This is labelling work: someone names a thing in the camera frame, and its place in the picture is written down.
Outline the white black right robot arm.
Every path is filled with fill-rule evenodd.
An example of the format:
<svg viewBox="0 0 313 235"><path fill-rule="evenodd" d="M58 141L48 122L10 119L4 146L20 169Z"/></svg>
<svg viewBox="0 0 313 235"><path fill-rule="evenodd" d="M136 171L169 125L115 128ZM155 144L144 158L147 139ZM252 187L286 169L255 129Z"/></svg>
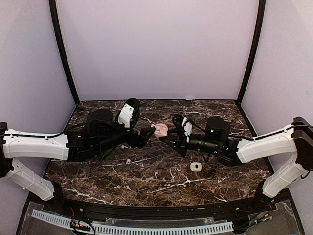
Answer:
<svg viewBox="0 0 313 235"><path fill-rule="evenodd" d="M207 119L201 128L182 115L174 115L174 129L165 124L155 126L155 136L168 144L182 157L187 151L216 156L225 166L238 166L255 159L291 153L289 160L258 186L256 197L250 200L250 209L261 212L274 198L304 173L313 170L313 127L302 117L271 133L248 138L230 134L230 124L221 117Z"/></svg>

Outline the pink earbud charging case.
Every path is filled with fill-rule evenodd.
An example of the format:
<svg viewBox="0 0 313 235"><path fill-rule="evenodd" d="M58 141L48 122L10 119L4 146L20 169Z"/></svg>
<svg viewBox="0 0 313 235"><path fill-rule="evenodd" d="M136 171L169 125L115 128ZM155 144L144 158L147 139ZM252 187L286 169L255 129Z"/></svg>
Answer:
<svg viewBox="0 0 313 235"><path fill-rule="evenodd" d="M154 135L157 137L157 138L160 138L160 137L165 137L168 135L168 127L166 124L163 124L163 123L158 123L155 125L155 132L154 132Z"/></svg>

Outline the white charging case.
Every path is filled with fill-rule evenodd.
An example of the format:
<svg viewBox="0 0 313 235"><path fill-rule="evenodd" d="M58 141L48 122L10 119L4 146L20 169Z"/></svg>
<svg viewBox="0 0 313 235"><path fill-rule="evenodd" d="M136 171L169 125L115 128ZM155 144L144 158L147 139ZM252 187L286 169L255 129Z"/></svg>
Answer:
<svg viewBox="0 0 313 235"><path fill-rule="evenodd" d="M192 162L190 164L190 170L192 172L201 172L202 171L202 164L200 162Z"/></svg>

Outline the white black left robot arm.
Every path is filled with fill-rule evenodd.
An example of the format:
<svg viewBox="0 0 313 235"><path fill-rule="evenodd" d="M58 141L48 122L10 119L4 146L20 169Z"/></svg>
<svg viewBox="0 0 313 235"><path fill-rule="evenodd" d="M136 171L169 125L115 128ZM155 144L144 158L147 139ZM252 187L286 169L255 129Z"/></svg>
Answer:
<svg viewBox="0 0 313 235"><path fill-rule="evenodd" d="M86 123L78 124L63 133L44 135L25 133L8 129L7 123L0 124L0 176L37 195L58 213L66 213L69 203L62 197L62 189L57 183L43 179L23 165L19 157L50 158L61 161L82 162L94 157L104 159L105 151L112 152L121 144L142 149L155 128L136 125L139 112L127 108L120 112L117 120L107 109L99 109L87 116Z"/></svg>

